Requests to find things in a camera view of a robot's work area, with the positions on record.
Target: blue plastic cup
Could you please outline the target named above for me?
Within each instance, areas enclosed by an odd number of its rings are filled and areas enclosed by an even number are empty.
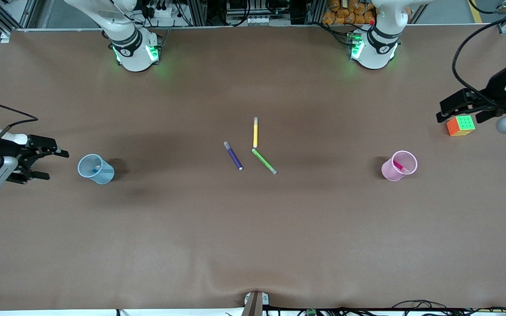
[[[114,168],[98,154],[88,154],[78,163],[79,176],[88,178],[97,184],[107,184],[114,178]]]

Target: yellow floor stripe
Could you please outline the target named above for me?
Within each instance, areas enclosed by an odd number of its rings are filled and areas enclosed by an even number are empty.
[[[473,2],[475,6],[477,6],[476,0],[470,0],[470,1]],[[480,13],[476,9],[474,9],[469,2],[468,2],[468,4],[470,6],[470,10],[472,11],[473,21],[476,23],[483,23],[483,21],[481,20]]]

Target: marker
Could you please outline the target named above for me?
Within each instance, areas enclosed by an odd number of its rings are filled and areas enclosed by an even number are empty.
[[[395,160],[394,160],[394,166],[396,168],[398,168],[401,172],[409,174],[409,170],[407,170],[407,168],[405,168],[404,166],[402,166],[399,162],[396,162]]]
[[[237,167],[237,170],[243,170],[243,166],[241,166],[241,162],[239,162],[239,159],[237,159],[235,152],[233,152],[233,149],[231,149],[228,142],[224,142],[224,146],[225,146],[225,149],[228,151],[229,156],[233,160],[233,163]]]
[[[263,156],[261,155],[261,153],[260,153],[260,152],[258,152],[258,151],[257,151],[257,149],[253,148],[253,149],[251,150],[251,152],[253,152],[253,154],[254,154],[255,156],[257,156],[257,158],[259,158],[259,160],[261,160],[261,162],[263,163],[263,165],[265,165],[265,167],[266,167],[267,169],[269,169],[269,170],[270,170],[273,174],[277,174],[277,172],[278,172],[278,171],[277,171],[275,168],[273,168],[273,166],[271,166],[271,164],[269,164],[269,162],[265,159],[265,157],[263,157]]]
[[[259,145],[259,118],[253,118],[253,148]]]

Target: purple marker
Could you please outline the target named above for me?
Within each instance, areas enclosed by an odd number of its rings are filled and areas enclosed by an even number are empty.
[[[225,149],[227,149],[229,156],[233,160],[233,163],[237,167],[237,170],[243,170],[243,166],[241,166],[241,162],[239,162],[239,159],[237,159],[237,156],[235,155],[235,152],[231,149],[228,142],[224,142]]]

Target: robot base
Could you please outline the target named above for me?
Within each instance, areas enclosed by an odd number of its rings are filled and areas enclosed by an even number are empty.
[[[138,30],[142,33],[142,44],[136,48],[132,56],[126,57],[115,51],[119,65],[131,72],[142,72],[151,65],[158,65],[161,57],[162,38],[145,28]]]
[[[356,60],[364,68],[380,69],[394,58],[395,49],[398,47],[397,44],[386,54],[379,54],[376,48],[369,44],[368,34],[365,30],[355,30],[353,34],[355,36],[360,36],[360,40],[354,43],[355,46],[349,48],[349,56],[351,60]]]

